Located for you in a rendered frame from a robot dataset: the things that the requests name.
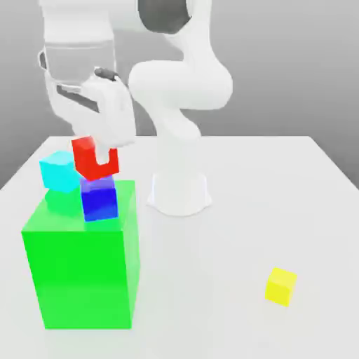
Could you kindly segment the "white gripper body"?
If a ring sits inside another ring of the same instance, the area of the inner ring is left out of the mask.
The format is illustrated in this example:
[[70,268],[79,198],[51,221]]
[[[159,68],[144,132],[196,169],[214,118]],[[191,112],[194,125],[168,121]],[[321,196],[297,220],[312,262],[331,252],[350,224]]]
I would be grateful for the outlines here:
[[77,87],[47,75],[46,88],[55,115],[68,122],[75,135],[90,135],[108,148],[135,141],[133,101],[118,76],[110,80],[92,75]]

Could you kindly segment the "small red cube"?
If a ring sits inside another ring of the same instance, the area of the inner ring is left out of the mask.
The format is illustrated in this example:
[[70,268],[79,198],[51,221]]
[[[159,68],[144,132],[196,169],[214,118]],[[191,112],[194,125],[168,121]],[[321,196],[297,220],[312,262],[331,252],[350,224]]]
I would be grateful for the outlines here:
[[75,168],[89,181],[119,173],[117,149],[109,149],[109,160],[99,164],[95,154],[95,143],[91,136],[72,140]]

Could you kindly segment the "small blue cube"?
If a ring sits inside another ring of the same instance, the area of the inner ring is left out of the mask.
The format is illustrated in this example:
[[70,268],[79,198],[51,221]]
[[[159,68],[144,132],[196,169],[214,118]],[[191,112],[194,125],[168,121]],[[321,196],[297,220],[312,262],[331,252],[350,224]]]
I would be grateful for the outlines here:
[[86,222],[118,217],[117,193],[113,177],[93,181],[80,179],[81,202]]

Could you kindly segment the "small cyan cube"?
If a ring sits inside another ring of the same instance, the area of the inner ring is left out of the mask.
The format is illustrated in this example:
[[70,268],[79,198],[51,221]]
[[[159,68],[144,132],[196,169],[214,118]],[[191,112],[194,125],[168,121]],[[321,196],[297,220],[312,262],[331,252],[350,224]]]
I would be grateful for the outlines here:
[[69,151],[56,151],[39,161],[45,188],[68,194],[80,185],[80,175]]

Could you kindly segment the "small yellow cube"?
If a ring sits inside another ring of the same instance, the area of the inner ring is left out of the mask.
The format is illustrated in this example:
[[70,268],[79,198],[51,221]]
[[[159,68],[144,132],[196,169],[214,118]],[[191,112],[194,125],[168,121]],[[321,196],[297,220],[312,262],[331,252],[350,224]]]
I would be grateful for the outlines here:
[[289,306],[297,282],[297,274],[273,268],[266,283],[265,299],[282,306]]

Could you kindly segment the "large green box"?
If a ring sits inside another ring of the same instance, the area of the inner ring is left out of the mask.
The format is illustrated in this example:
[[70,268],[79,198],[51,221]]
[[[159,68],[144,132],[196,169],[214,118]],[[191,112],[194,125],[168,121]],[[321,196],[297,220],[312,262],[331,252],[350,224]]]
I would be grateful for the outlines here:
[[47,191],[21,234],[47,329],[129,329],[140,278],[135,182],[115,182],[118,217],[86,222],[80,190]]

